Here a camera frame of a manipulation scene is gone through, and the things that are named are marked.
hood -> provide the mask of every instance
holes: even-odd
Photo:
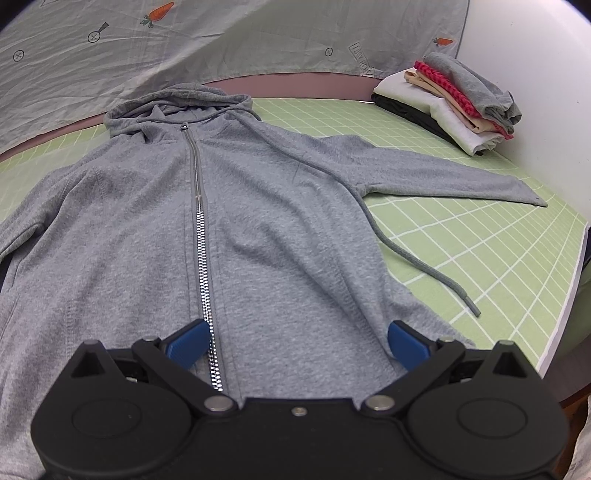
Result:
[[[141,130],[144,122],[182,124],[199,122],[227,110],[252,111],[249,95],[227,95],[219,88],[199,83],[180,83],[129,100],[109,110],[103,119],[111,137]]]

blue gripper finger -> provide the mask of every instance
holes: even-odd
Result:
[[[429,359],[437,349],[435,342],[400,320],[388,327],[388,345],[394,358],[409,371]]]
[[[160,349],[184,369],[191,366],[209,349],[209,324],[203,319],[189,323],[160,343]]]

carrot print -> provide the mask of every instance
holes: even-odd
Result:
[[[451,38],[435,37],[433,39],[433,43],[436,44],[438,47],[447,47],[450,43],[453,43],[453,40]]]
[[[168,13],[168,10],[170,10],[173,7],[173,5],[174,2],[170,2],[169,4],[163,5],[155,10],[152,10],[148,15],[144,15],[144,19],[141,21],[141,24],[148,24],[148,26],[152,28],[154,26],[152,22],[162,20],[164,16]]]

bolt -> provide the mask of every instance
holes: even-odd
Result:
[[[209,397],[203,404],[209,411],[221,412],[230,410],[234,406],[234,401],[225,395],[214,395]]]
[[[373,411],[385,411],[395,406],[396,402],[387,395],[373,395],[365,400],[365,404]]]
[[[308,409],[304,407],[293,407],[291,414],[295,417],[303,417],[304,415],[308,415]]]

white wall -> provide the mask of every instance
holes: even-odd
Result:
[[[591,24],[564,0],[471,0],[457,57],[523,113],[498,151],[591,220]]]

